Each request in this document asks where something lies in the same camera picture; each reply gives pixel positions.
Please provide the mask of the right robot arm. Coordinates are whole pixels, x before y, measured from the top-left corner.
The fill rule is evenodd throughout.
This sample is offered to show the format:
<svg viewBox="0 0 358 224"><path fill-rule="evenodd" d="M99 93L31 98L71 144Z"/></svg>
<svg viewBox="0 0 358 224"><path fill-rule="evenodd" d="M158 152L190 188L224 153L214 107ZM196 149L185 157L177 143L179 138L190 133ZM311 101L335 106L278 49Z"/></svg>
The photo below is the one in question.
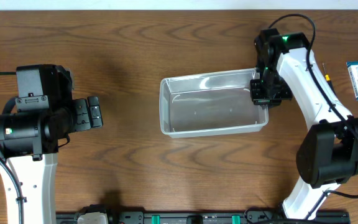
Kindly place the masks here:
<svg viewBox="0 0 358 224"><path fill-rule="evenodd" d="M308 130L296 154L300 177L281 204L282 215L311 221L329 195L339 195L339 186L358 175L358 118L323 77L304 33L269 28L254 45L260 77L250 82L253 104L271 108L296 99Z"/></svg>

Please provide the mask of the clear plastic container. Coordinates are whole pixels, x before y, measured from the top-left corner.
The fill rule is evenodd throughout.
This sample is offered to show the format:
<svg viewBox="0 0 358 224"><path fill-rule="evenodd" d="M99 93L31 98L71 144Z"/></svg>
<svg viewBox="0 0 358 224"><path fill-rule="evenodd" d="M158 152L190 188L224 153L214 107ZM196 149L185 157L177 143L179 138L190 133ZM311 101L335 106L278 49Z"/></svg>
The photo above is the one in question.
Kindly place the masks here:
<svg viewBox="0 0 358 224"><path fill-rule="evenodd" d="M269 111L251 100L250 82L258 78L253 68L164 78L161 132L171 138L259 132Z"/></svg>

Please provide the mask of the yellow black screwdriver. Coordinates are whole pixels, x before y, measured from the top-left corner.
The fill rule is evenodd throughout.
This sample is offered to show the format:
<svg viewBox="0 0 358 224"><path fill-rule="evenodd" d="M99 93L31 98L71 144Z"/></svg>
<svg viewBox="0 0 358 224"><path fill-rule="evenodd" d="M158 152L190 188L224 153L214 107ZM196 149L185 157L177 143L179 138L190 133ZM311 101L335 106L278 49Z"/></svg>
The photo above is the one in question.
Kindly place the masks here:
<svg viewBox="0 0 358 224"><path fill-rule="evenodd" d="M335 92L335 90L334 90L334 87L333 87L333 84L332 84L332 81L331 81L331 79L330 79L330 76L329 76L328 73L327 73L326 65L325 65L324 62L322 63L322 66L323 66L323 71L324 71L325 80L326 80L327 84L329 85L329 87L331 88L332 92L333 92L334 94L336 94L336 92Z"/></svg>

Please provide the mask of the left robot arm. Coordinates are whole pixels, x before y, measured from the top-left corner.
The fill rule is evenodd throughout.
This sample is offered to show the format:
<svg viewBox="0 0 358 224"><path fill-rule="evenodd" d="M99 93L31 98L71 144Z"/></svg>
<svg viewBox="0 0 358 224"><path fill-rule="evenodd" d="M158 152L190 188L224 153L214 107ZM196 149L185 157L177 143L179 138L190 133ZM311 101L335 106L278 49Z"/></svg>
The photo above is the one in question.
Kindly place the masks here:
<svg viewBox="0 0 358 224"><path fill-rule="evenodd" d="M0 175L9 223L56 223L55 174L61 139L103 126L99 98L13 97L0 114Z"/></svg>

